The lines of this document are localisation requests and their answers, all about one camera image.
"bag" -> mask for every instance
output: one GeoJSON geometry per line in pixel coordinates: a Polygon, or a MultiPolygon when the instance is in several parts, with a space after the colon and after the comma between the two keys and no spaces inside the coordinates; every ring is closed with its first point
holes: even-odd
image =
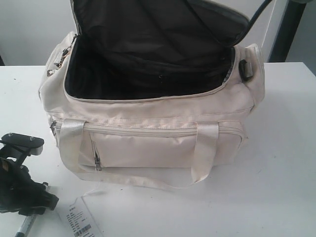
{"type": "Polygon", "coordinates": [[[201,0],[73,1],[78,35],[56,46],[39,88],[64,165],[164,189],[232,163],[265,94],[260,48],[236,44],[268,2],[249,22],[201,0]]]}

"front pocket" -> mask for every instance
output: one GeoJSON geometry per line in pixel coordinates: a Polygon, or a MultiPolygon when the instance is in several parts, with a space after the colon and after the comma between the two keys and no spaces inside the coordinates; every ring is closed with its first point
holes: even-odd
{"type": "MultiPolygon", "coordinates": [[[[55,123],[57,130],[61,122],[55,123]]],[[[86,123],[79,165],[190,168],[197,123],[115,125],[86,123]]],[[[245,137],[239,121],[220,121],[213,165],[231,163],[245,137]]]]}

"black bag lining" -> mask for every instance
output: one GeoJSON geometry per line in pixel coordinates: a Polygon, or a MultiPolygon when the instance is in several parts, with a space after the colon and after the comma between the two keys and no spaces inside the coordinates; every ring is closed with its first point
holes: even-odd
{"type": "MultiPolygon", "coordinates": [[[[243,15],[199,2],[192,8],[217,39],[235,40],[246,28],[243,15]]],[[[67,93],[83,99],[131,100],[197,94],[221,86],[235,51],[216,42],[186,4],[74,1],[81,35],[66,75],[67,93]]]]}

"table surface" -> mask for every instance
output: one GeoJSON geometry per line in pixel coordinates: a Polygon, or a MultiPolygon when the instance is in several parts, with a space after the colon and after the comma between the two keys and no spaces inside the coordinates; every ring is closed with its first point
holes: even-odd
{"type": "MultiPolygon", "coordinates": [[[[189,189],[166,192],[102,184],[85,197],[107,237],[316,236],[316,78],[303,63],[266,64],[266,98],[246,120],[248,144],[235,163],[214,167],[189,189]]],[[[49,182],[59,204],[95,187],[62,164],[37,89],[43,66],[0,67],[0,135],[44,138],[40,156],[25,161],[32,178],[49,182]]],[[[0,215],[1,236],[24,217],[0,215]]],[[[30,237],[70,237],[55,211],[38,218],[30,237]]]]}

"cream fabric handle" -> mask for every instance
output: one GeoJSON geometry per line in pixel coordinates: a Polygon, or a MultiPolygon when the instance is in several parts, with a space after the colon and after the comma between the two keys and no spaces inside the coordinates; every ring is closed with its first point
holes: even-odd
{"type": "Polygon", "coordinates": [[[216,155],[216,146],[219,135],[218,123],[199,123],[197,125],[197,139],[194,159],[191,167],[192,183],[187,187],[174,187],[165,182],[140,176],[121,175],[107,172],[98,172],[95,168],[82,169],[78,165],[82,133],[85,121],[66,119],[60,130],[59,151],[64,165],[82,179],[105,181],[135,186],[144,186],[158,189],[187,188],[206,179],[213,166],[216,155]]]}

